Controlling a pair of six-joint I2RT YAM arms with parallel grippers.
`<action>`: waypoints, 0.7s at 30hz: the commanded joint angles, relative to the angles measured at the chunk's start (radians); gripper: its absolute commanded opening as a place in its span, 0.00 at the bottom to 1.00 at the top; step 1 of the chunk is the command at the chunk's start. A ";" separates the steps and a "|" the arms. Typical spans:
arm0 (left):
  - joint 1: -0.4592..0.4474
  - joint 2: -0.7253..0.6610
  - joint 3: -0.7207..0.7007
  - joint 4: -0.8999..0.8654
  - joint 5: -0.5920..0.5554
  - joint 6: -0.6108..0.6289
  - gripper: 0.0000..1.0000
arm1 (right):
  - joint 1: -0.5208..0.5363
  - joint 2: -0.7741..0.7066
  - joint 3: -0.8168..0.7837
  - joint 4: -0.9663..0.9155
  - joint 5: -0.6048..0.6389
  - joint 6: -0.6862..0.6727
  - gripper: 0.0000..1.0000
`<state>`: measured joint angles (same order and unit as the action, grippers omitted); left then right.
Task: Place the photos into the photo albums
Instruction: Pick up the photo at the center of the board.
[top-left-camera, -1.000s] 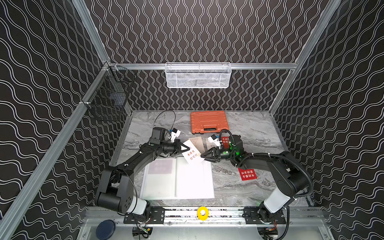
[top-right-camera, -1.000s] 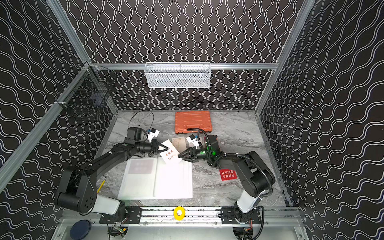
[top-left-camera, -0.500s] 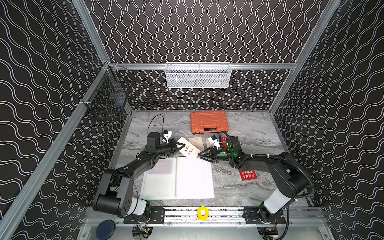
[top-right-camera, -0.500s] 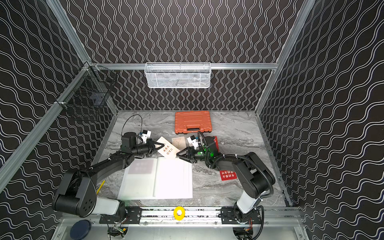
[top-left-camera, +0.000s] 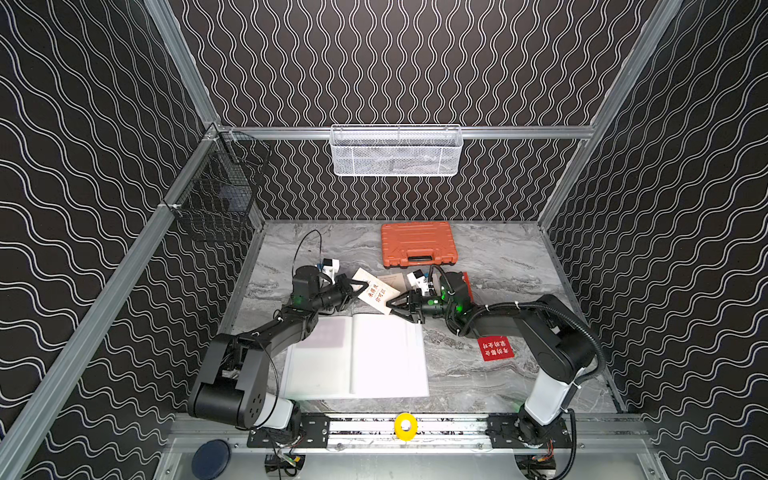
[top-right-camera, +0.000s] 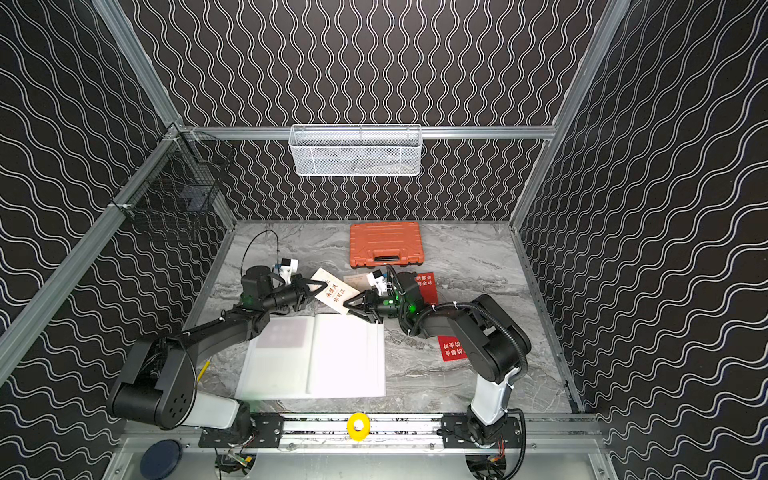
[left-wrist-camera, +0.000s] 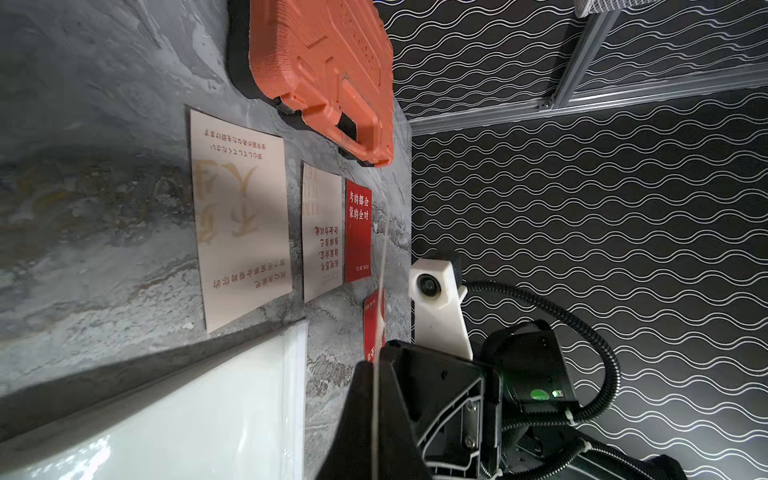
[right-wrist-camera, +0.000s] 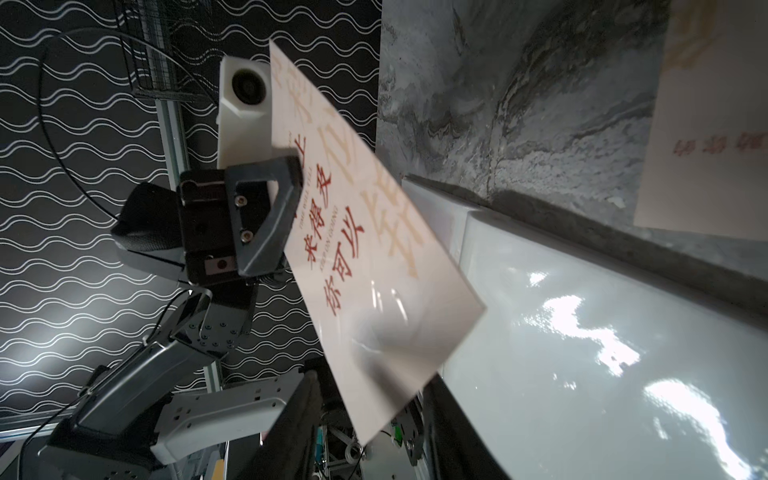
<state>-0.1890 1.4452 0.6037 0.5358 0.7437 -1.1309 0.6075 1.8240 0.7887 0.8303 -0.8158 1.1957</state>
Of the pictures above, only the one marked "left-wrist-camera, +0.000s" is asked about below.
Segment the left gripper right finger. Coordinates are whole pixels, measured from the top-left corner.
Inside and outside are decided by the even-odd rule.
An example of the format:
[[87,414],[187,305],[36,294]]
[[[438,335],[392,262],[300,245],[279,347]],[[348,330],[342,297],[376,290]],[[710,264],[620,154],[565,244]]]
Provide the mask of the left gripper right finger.
[[376,466],[377,479],[431,479],[417,449],[407,406],[391,364],[374,365],[376,388]]

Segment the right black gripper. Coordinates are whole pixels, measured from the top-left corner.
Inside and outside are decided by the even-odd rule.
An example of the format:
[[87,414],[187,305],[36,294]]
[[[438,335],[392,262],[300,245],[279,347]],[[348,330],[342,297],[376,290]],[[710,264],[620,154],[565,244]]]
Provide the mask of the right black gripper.
[[402,341],[380,351],[394,375],[417,475],[487,479],[501,469],[502,386],[489,365]]

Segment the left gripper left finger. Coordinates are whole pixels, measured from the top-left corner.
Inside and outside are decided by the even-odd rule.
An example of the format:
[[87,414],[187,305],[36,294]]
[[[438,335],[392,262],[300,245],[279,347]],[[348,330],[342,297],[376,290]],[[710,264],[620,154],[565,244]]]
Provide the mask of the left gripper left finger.
[[317,479],[370,479],[373,364],[359,362],[354,370],[334,440]]

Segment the white photo album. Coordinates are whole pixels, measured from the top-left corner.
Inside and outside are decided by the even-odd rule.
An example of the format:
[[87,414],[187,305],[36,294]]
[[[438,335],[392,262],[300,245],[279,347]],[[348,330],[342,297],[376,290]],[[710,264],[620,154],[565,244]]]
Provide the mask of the white photo album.
[[300,479],[308,325],[1,445],[4,479]]

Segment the beige card gold characters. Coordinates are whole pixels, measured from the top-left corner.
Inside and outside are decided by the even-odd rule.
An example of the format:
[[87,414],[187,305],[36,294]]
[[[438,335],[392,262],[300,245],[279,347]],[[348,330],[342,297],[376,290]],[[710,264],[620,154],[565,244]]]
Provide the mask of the beige card gold characters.
[[190,113],[205,324],[218,330],[293,289],[284,141]]

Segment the beige card red characters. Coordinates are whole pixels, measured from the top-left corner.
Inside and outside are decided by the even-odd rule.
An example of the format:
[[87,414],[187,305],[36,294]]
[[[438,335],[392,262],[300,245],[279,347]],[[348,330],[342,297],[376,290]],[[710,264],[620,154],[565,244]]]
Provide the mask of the beige card red characters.
[[379,410],[380,410],[380,351],[382,348],[382,339],[385,328],[385,320],[382,314],[384,305],[384,280],[386,273],[387,259],[387,237],[389,233],[389,223],[385,224],[384,240],[382,244],[382,254],[378,281],[377,305],[375,307],[375,336],[373,351],[373,375],[372,375],[372,415],[371,415],[371,479],[377,480],[379,477]]

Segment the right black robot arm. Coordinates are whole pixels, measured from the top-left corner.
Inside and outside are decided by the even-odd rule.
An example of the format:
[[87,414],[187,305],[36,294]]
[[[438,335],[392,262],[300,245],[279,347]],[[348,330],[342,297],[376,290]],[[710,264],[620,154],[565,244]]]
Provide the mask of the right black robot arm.
[[[608,343],[567,309],[524,288],[473,281],[473,295],[519,300],[544,318],[489,337],[477,360],[401,341],[382,349],[393,393],[395,433],[382,436],[385,479],[681,479],[673,458],[640,460],[578,431],[605,413],[620,384]],[[598,354],[605,377],[597,396],[577,401],[553,324],[577,333]]]

